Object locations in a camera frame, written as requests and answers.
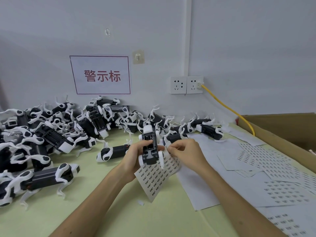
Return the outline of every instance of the white wall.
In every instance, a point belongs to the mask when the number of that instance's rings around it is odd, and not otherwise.
[[[192,0],[189,75],[242,114],[316,111],[316,0]]]
[[[193,0],[189,74],[204,75],[241,114],[315,111],[315,4]],[[25,109],[68,94],[84,106],[94,96],[76,94],[69,55],[143,49],[145,64],[130,64],[132,94],[115,97],[144,113],[161,104],[161,114],[232,119],[207,93],[168,94],[167,78],[185,69],[185,10],[185,0],[0,0],[0,105]]]

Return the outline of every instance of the wall socket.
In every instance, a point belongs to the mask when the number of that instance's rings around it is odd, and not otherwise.
[[[204,76],[188,76],[186,83],[186,93],[187,94],[198,94],[202,93],[202,89],[198,89],[198,82],[204,83]]]
[[[187,77],[172,76],[170,77],[170,94],[186,94]]]

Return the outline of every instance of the person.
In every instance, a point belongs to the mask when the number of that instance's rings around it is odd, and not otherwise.
[[[135,179],[134,173],[140,167],[138,156],[142,154],[143,147],[151,143],[152,140],[143,140],[132,144],[122,161],[106,175],[96,189],[50,237],[93,236],[119,192],[127,183]],[[164,147],[158,146],[158,149],[164,150]],[[167,150],[208,184],[239,236],[285,236],[220,177],[207,162],[194,139],[178,140]]]

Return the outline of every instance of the cardboard box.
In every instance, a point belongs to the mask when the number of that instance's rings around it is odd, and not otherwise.
[[[243,116],[254,128],[255,135],[275,149],[316,173],[316,114],[277,114]],[[251,133],[239,118],[238,126]]]

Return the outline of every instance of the sign border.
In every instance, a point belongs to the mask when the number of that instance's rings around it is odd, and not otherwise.
[[[72,63],[71,63],[71,57],[72,56],[82,56],[82,57],[127,57],[127,65],[128,65],[128,80],[129,80],[129,87],[130,87],[130,92],[129,93],[85,93],[85,94],[78,94],[77,91],[77,86],[76,86],[76,80],[74,76],[74,70],[72,69]],[[74,78],[75,82],[75,88],[76,88],[76,93],[77,95],[130,95],[131,94],[131,76],[130,76],[130,62],[128,56],[120,56],[120,55],[70,55],[70,65],[71,65],[71,71],[72,71],[72,76]]]

